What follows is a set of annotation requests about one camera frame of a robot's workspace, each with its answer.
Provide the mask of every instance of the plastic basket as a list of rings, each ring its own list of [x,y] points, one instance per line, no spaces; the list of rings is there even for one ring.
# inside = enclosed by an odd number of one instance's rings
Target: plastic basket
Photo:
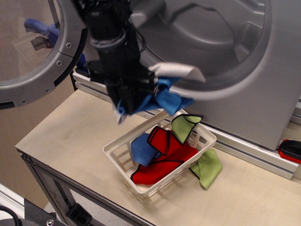
[[[182,113],[186,113],[184,110],[178,111],[174,116],[178,116]],[[216,136],[208,131],[200,123],[193,129],[191,135],[188,138],[189,144],[196,148],[199,152],[192,156],[188,161],[183,163],[177,169],[169,173],[163,179],[158,181],[153,185],[136,185],[130,178],[133,172],[136,171],[138,163],[133,162],[131,158],[131,143],[132,141],[141,135],[142,133],[150,133],[155,126],[160,126],[164,129],[171,127],[171,118],[165,111],[153,116],[147,121],[143,122],[130,132],[124,134],[123,136],[117,138],[111,143],[103,147],[103,151],[109,157],[109,159],[114,163],[117,169],[120,171],[124,179],[129,183],[129,185],[135,190],[135,192],[144,198],[149,198],[154,195],[157,191],[162,189],[173,179],[181,175],[185,170],[192,166],[201,155],[211,148],[216,142]]]

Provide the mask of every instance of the blue cloth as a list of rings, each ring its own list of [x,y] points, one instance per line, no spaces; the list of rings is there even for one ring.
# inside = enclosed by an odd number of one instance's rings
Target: blue cloth
[[[152,110],[157,108],[164,108],[169,113],[169,115],[173,115],[180,109],[192,104],[194,102],[193,99],[184,98],[179,96],[178,94],[169,92],[169,89],[172,86],[172,84],[178,81],[179,79],[179,77],[159,78],[158,94],[156,96],[154,96],[153,94],[146,95],[141,104],[133,111],[133,113],[131,113],[131,115],[140,111]],[[127,114],[121,102],[119,102],[117,109],[121,114]]]
[[[132,141],[132,160],[147,167],[158,151],[147,143],[149,134],[143,133]]]

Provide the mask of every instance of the red cloth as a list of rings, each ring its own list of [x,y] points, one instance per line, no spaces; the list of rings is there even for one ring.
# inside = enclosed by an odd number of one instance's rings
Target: red cloth
[[[174,144],[174,142],[175,140],[171,139],[169,140],[169,142],[166,143],[169,143],[170,146],[177,145]],[[169,153],[167,156],[162,155],[159,158],[153,160],[148,165],[148,167],[139,165],[137,171],[131,176],[133,182],[136,184],[145,185],[155,184],[162,178],[164,178],[166,175],[168,175],[170,172],[178,168],[185,161],[194,156],[196,153],[198,153],[198,151],[196,148],[190,147],[188,143],[185,143],[184,146],[181,145],[181,147],[178,150],[174,151],[171,154]]]
[[[147,143],[164,156],[170,156],[183,147],[170,130],[165,130],[159,126],[151,131]]]

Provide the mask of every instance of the metal frame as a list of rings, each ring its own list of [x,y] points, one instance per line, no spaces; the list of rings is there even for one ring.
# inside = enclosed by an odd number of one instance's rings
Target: metal frame
[[[134,226],[153,226],[151,222],[139,217],[138,215],[126,210],[122,206],[112,202],[106,197],[95,193],[89,188],[72,180],[64,174],[54,170],[53,168],[43,164],[42,162],[32,158],[26,153],[18,150],[21,153],[22,159],[30,169],[31,173],[37,180],[39,186],[42,188],[51,205],[59,215],[60,219],[70,226],[75,226],[68,217],[67,213],[76,201],[70,190],[75,191],[86,199],[92,201],[96,205],[111,212],[117,217],[125,220]],[[101,222],[93,219],[92,226],[103,226]]]

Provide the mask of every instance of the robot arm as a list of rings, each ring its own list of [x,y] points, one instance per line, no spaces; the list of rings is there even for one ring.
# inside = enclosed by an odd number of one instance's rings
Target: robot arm
[[[155,75],[140,64],[143,37],[129,21],[129,0],[75,0],[100,60],[88,61],[91,81],[104,83],[115,106],[132,113],[145,95],[156,94]],[[139,49],[137,37],[143,46]]]

